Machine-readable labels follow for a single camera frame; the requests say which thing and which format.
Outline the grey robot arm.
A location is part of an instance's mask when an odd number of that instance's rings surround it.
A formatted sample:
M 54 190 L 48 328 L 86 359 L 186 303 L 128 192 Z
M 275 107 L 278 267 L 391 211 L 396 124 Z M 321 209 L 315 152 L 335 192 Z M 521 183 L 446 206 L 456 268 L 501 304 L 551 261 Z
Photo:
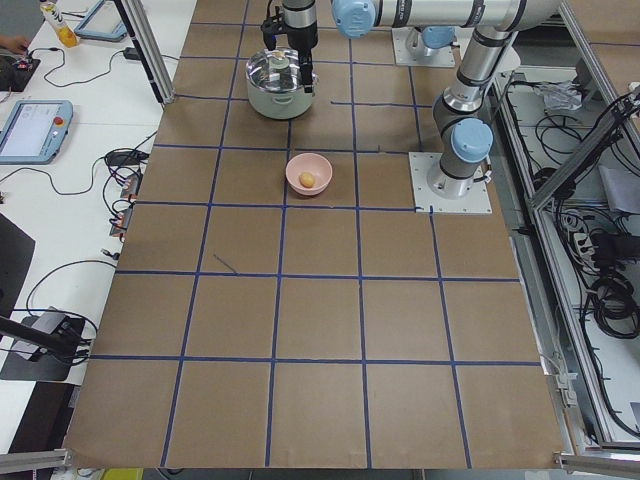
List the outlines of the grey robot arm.
M 313 92 L 312 50 L 318 43 L 317 12 L 314 0 L 283 0 L 284 30 L 288 44 L 298 52 L 304 92 Z
M 334 1 L 332 15 L 339 31 L 356 39 L 379 26 L 459 26 L 473 30 L 455 80 L 433 106 L 444 152 L 431 170 L 438 193 L 453 183 L 473 180 L 478 164 L 492 146 L 491 129 L 482 121 L 468 132 L 485 144 L 458 146 L 454 138 L 468 118 L 481 108 L 507 49 L 519 31 L 531 29 L 557 11 L 557 1 Z

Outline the person hand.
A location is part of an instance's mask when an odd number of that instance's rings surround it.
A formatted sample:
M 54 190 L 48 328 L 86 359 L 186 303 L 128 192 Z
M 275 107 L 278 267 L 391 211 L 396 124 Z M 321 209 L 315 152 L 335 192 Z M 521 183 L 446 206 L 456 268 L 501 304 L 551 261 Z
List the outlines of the person hand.
M 18 55 L 25 55 L 28 52 L 30 40 L 24 36 L 0 35 L 0 46 L 2 49 Z

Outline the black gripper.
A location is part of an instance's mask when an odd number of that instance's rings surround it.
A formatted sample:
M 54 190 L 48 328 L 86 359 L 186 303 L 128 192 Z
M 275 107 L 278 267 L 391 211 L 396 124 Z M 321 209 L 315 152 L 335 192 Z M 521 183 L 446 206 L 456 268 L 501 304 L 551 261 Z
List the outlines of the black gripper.
M 314 22 L 300 28 L 287 24 L 286 34 L 289 46 L 299 51 L 299 69 L 304 92 L 312 94 L 314 92 L 314 76 L 311 50 L 318 43 L 317 23 Z

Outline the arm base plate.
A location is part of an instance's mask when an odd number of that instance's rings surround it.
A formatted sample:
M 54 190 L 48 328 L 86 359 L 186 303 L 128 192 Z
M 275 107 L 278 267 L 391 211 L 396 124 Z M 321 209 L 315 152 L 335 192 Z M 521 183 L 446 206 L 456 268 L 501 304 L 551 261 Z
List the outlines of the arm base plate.
M 487 182 L 480 165 L 473 176 L 453 179 L 440 169 L 441 153 L 410 152 L 409 165 L 415 211 L 461 215 L 492 213 Z
M 400 66 L 453 68 L 454 26 L 403 27 L 392 30 L 395 63 Z

